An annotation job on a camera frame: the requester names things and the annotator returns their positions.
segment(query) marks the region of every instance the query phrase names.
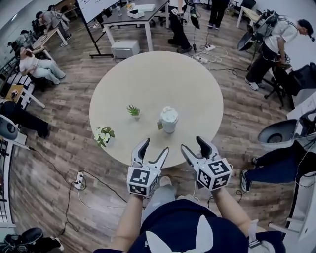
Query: power outlet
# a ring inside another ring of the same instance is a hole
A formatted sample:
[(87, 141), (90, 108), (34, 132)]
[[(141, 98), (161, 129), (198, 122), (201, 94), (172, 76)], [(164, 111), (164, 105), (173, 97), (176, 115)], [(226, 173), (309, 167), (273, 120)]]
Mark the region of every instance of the power outlet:
[(77, 184), (75, 184), (75, 188), (78, 190), (82, 190), (84, 185), (83, 185), (83, 173), (78, 172), (77, 173), (77, 179), (76, 179)]

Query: small green plant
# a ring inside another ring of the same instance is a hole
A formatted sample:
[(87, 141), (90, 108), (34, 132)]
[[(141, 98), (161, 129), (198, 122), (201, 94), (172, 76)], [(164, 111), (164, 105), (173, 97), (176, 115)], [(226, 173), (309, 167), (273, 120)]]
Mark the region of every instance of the small green plant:
[(127, 110), (131, 114), (131, 116), (139, 116), (139, 113), (140, 113), (139, 108), (137, 108), (133, 105), (129, 105), (129, 106), (127, 106)]
[(108, 143), (111, 138), (115, 138), (114, 131), (106, 126), (104, 128), (97, 127), (98, 136), (95, 137), (95, 140), (98, 142), (98, 146), (106, 147), (105, 143)]

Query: wooden floor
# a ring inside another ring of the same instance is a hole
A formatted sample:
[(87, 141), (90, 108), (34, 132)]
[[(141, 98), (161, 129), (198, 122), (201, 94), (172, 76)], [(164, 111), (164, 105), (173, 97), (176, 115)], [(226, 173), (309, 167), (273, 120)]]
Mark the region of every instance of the wooden floor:
[[(200, 9), (202, 29), (196, 30), (195, 43), (199, 48), (205, 44), (209, 12)], [(236, 28), (236, 17), (225, 16), (221, 30), (210, 30), (208, 40), (211, 44), (222, 46), (228, 57), (212, 68), (237, 67), (245, 69), (252, 55), (237, 51), (237, 42), (245, 31), (245, 24)], [(143, 51), (147, 51), (144, 28), (113, 27), (115, 39), (138, 39)], [(59, 38), (51, 40), (47, 46), (60, 68), (67, 74), (59, 86), (49, 88), (45, 93), (36, 92), (35, 96), (46, 105), (42, 109), (34, 102), (27, 110), (49, 122), (52, 126), (50, 137), (46, 140), (34, 131), (25, 130), (27, 144), (38, 150), (55, 164), (69, 182), (74, 181), (78, 170), (84, 169), (118, 191), (125, 199), (127, 165), (121, 164), (97, 146), (90, 128), (89, 105), (93, 92), (101, 78), (117, 63), (112, 58), (90, 59), (89, 53), (95, 52), (92, 41), (80, 19), (71, 23), (72, 39), (67, 47), (59, 47)], [(185, 32), (193, 43), (194, 28), (189, 24)], [(93, 32), (97, 37), (100, 29)], [(167, 44), (172, 32), (159, 23), (152, 28), (154, 50), (174, 51)], [(98, 43), (103, 53), (110, 52), (110, 43), (104, 36)], [(221, 49), (213, 53), (222, 54)], [(253, 156), (265, 153), (256, 142), (258, 133), (266, 126), (286, 119), (288, 107), (279, 109), (276, 96), (269, 100), (264, 94), (270, 90), (254, 92), (245, 83), (245, 72), (211, 71), (216, 78), (224, 98), (224, 116), (221, 127), (213, 143), (220, 154), (234, 167), (234, 175), (229, 192), (235, 194), (239, 189), (239, 174), (242, 169), (252, 168), (249, 163)], [(177, 184), (178, 194), (192, 194), (194, 179), (192, 169), (187, 164), (165, 169), (163, 174), (172, 176)], [(67, 225), (66, 232), (60, 237), (66, 252), (91, 252), (105, 247), (113, 236), (124, 202), (112, 191), (86, 175), (87, 189), (80, 193), (86, 208), (78, 199), (77, 192), (71, 191), (69, 221), (79, 232)], [(267, 227), (269, 222), (282, 224), (288, 216), (292, 202), (294, 184), (272, 185), (253, 183), (251, 191), (242, 197), (240, 204), (252, 219), (259, 219), (260, 225)], [(11, 167), (11, 205), (12, 215), (19, 232), (31, 227), (40, 227), (47, 236), (57, 235), (66, 221), (69, 186), (63, 178), (39, 154), (16, 148)], [(196, 196), (206, 204), (209, 193), (197, 190)]]

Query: blue jeans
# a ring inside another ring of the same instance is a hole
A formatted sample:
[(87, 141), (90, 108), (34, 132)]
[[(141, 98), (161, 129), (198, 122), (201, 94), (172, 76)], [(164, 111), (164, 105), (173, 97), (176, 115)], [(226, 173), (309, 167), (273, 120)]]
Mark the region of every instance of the blue jeans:
[(246, 179), (273, 184), (290, 183), (295, 180), (298, 164), (305, 153), (296, 141), (289, 148), (273, 150), (258, 159), (256, 169), (249, 170)]

